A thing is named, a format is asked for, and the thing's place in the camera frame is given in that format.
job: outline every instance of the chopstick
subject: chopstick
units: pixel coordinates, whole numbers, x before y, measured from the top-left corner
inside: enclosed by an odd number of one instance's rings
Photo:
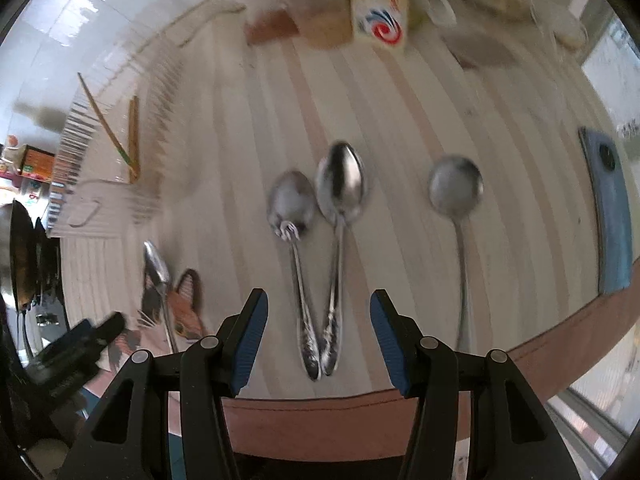
[[[140,110],[140,99],[134,95],[129,101],[129,153],[133,160],[134,167],[129,169],[129,183],[133,184],[140,175],[140,146],[139,146],[139,127],[140,118],[138,111]]]
[[[82,74],[79,73],[79,72],[78,72],[78,79],[80,80],[80,84],[82,85],[82,89],[84,89],[84,93],[86,94],[86,98],[89,99],[89,103],[91,104],[91,108],[94,109],[94,113],[98,116],[98,120],[100,121],[100,124],[104,128],[104,131],[107,132],[107,135],[111,139],[111,142],[113,143],[114,147],[116,148],[118,154],[120,154],[120,156],[122,157],[122,160],[124,160],[125,164],[131,168],[131,171],[134,174],[137,175],[138,174],[138,170],[136,169],[135,165],[133,164],[133,162],[129,158],[129,155],[127,155],[127,152],[124,151],[124,148],[122,147],[122,144],[120,144],[120,141],[118,140],[118,138],[111,131],[111,128],[107,124],[107,121],[104,118],[104,115],[100,111],[100,108],[98,108],[98,103],[95,102],[94,96],[91,95],[91,92],[89,91],[89,87],[86,85],[86,83],[84,82],[84,79],[82,78]]]

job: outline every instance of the spoon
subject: spoon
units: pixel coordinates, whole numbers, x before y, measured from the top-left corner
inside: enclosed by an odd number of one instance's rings
[[[329,302],[322,331],[320,362],[322,373],[331,375],[340,358],[342,345],[342,261],[344,228],[362,211],[367,193],[364,167],[356,151],[346,142],[331,146],[316,173],[316,198],[324,217],[334,225]]]
[[[322,376],[322,371],[316,330],[306,300],[298,241],[315,214],[316,197],[307,177],[295,170],[281,175],[271,189],[267,220],[276,235],[289,243],[293,286],[298,302],[298,345],[306,373],[313,381]]]
[[[449,218],[456,230],[460,263],[460,318],[456,350],[469,352],[469,330],[465,331],[465,326],[468,327],[468,285],[462,222],[482,198],[482,175],[478,167],[468,158],[447,155],[441,158],[431,170],[428,190],[431,206],[437,213]]]
[[[169,350],[172,354],[177,351],[177,345],[175,344],[174,331],[171,326],[171,319],[169,316],[169,307],[166,303],[166,295],[169,292],[169,285],[171,283],[171,275],[166,263],[160,256],[158,249],[153,245],[153,242],[147,240],[145,242],[145,269],[149,272],[149,277],[154,287],[160,295],[160,305],[162,308],[162,317],[164,317],[164,334],[166,340],[169,343]]]

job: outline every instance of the screw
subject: screw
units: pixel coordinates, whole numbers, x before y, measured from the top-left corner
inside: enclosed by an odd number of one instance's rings
[[[600,160],[602,161],[602,165],[605,170],[613,171],[616,169],[616,157],[614,156],[611,148],[606,144],[600,145]]]
[[[420,339],[420,346],[427,350],[435,350],[438,347],[438,340],[428,335],[427,337]]]
[[[149,353],[146,350],[138,350],[131,356],[131,360],[137,364],[145,362],[149,357]]]
[[[497,363],[505,363],[507,362],[507,354],[505,354],[502,350],[492,350],[491,359]]]
[[[203,348],[215,348],[216,346],[218,346],[218,343],[220,341],[218,340],[218,338],[214,335],[208,335],[206,336],[206,338],[204,338],[201,342],[200,342],[200,346],[202,346]]]

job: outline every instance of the wooden table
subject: wooden table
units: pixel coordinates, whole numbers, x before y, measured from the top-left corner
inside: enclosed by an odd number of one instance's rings
[[[613,134],[607,113],[580,67],[555,53],[533,25],[505,25],[466,9],[458,16],[467,31],[502,42],[516,63],[463,70],[430,25],[413,34],[404,56],[395,56],[362,44],[310,50],[299,38],[248,47],[242,15],[223,14],[209,23],[185,47],[180,96],[193,185],[163,203],[151,224],[122,239],[62,241],[71,325],[113,310],[133,316],[142,294],[142,242],[151,238],[174,276],[187,267],[200,273],[202,317],[212,332],[239,311],[252,287],[267,291],[270,317],[242,399],[382,392],[397,400],[386,392],[391,386],[370,325],[369,295],[386,288],[398,311],[412,316],[423,333],[454,343],[454,230],[425,195],[429,170],[445,153],[468,156],[484,178],[484,198],[465,226],[477,353],[515,348],[594,300],[596,219],[577,129]],[[340,365],[332,377],[313,383],[296,343],[287,247],[267,224],[266,197],[290,168],[313,179],[337,139],[360,152],[372,186],[363,216],[346,237]],[[638,233],[638,192],[625,152],[621,146],[618,151]],[[331,244],[332,229],[319,216],[301,244],[317,326],[326,305]],[[635,236],[634,259],[639,254]],[[588,367],[606,350],[590,355]],[[565,380],[562,387],[575,377],[568,373]],[[380,399],[375,402],[388,402]],[[242,402],[231,404],[240,410]],[[295,445],[294,439],[289,446]],[[280,447],[282,453],[267,454],[318,458]]]

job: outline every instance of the black object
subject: black object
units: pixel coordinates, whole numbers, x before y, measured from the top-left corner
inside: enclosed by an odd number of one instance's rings
[[[170,391],[180,391],[187,478],[239,480],[220,397],[235,397],[249,380],[267,315],[267,295],[255,288],[216,336],[158,358],[135,352],[87,420],[58,480],[170,478]]]
[[[43,438],[73,444],[51,417],[98,372],[95,361],[122,331],[124,318],[113,314],[96,328],[81,323],[38,354],[28,369],[18,358],[9,321],[0,297],[0,479],[33,479],[21,450]]]
[[[47,312],[45,314],[36,314],[36,323],[39,327],[51,325],[57,326],[60,324],[58,316],[52,312]]]
[[[402,456],[352,462],[294,462],[235,453],[243,480],[396,480]]]
[[[418,398],[399,480],[450,480],[463,391],[472,398],[468,480],[580,479],[558,430],[505,352],[462,354],[423,337],[384,290],[373,293],[370,314],[393,385]]]

